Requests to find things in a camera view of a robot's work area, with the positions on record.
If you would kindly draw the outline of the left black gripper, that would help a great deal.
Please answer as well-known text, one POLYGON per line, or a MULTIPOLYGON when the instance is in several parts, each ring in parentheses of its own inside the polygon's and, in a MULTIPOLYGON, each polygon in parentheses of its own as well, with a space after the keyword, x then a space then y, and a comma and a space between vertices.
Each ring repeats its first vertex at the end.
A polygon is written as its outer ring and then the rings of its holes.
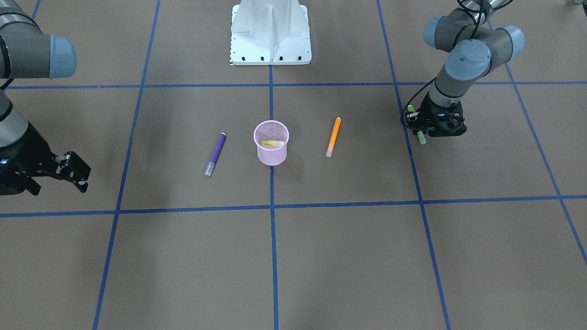
POLYGON ((430 137, 456 137, 467 131, 461 102, 442 107, 426 95, 418 111, 406 111, 405 125, 430 137))

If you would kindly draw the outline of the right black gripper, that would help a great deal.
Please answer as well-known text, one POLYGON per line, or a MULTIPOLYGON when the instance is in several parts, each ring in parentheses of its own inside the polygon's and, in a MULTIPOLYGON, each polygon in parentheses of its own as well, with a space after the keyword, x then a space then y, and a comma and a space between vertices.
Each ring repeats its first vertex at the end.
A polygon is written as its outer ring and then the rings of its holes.
POLYGON ((52 177, 71 182, 81 193, 88 190, 90 165, 76 152, 56 156, 31 123, 21 138, 1 148, 0 156, 2 196, 12 196, 24 191, 37 196, 41 186, 34 180, 35 177, 52 177))

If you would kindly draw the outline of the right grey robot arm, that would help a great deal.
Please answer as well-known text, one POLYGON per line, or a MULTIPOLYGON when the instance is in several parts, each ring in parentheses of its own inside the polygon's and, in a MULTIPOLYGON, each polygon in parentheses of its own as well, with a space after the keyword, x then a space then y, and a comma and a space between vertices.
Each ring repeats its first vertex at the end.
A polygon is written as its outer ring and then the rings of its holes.
POLYGON ((41 190, 36 177, 71 182, 88 189, 91 167, 75 152, 59 156, 6 96, 21 78, 66 78, 76 72, 77 56, 63 36, 45 34, 14 0, 0 5, 0 187, 2 196, 41 190))

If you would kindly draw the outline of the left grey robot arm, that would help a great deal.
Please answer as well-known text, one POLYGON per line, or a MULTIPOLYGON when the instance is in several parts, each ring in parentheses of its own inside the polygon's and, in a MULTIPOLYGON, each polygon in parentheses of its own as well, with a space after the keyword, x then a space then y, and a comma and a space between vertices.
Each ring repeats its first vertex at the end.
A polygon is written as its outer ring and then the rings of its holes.
POLYGON ((428 46, 447 52, 439 73, 422 90, 420 107, 403 109, 402 125, 421 143, 425 137, 455 137, 467 131, 461 99, 472 85, 522 52, 526 38, 519 27, 487 29, 483 25, 508 0, 459 0, 447 16, 428 21, 423 39, 428 46))

